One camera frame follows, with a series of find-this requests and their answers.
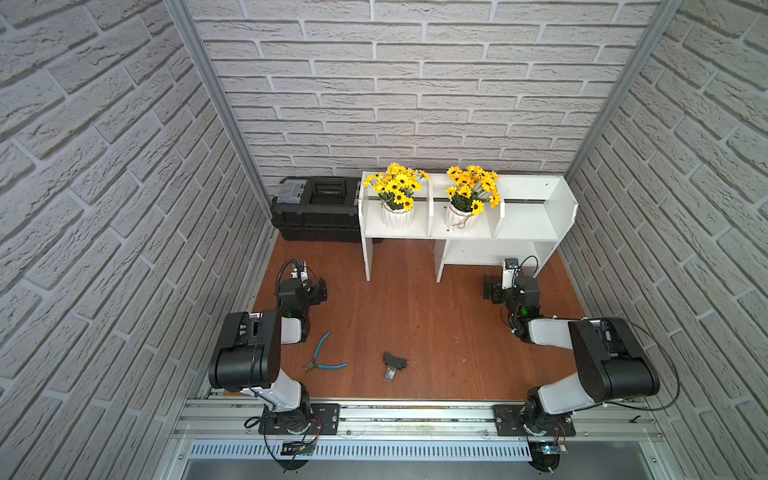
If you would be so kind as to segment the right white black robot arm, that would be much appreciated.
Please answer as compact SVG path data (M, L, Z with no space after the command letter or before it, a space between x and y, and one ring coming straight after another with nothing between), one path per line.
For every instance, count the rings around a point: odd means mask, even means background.
M556 319L540 315L538 280L483 279L483 297L507 310L505 323L522 342L573 353L576 371L528 391L524 404L503 413L513 428L533 436L571 435L576 411L613 400L653 396L659 374L622 318Z

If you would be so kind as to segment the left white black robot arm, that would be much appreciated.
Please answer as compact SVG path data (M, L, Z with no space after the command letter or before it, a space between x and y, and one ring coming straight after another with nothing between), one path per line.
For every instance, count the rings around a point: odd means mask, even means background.
M284 345L307 341L309 310L328 299L324 279L279 284L277 307L225 316L209 366L212 387L245 393L267 404L262 433L303 434L314 421L306 387L281 369Z

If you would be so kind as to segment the sunflower pot white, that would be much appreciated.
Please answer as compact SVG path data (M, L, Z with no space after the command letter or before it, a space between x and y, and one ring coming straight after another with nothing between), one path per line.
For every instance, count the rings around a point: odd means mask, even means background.
M391 163L383 173L366 176L363 186L371 187L378 196L384 225L402 231L412 223L414 195L421 191L423 182L429 179L429 174L424 170Z
M501 204L500 176L495 171L469 165L466 168L451 167L446 174L453 182L445 191L449 199L446 222L451 231L469 231L486 205L493 209Z

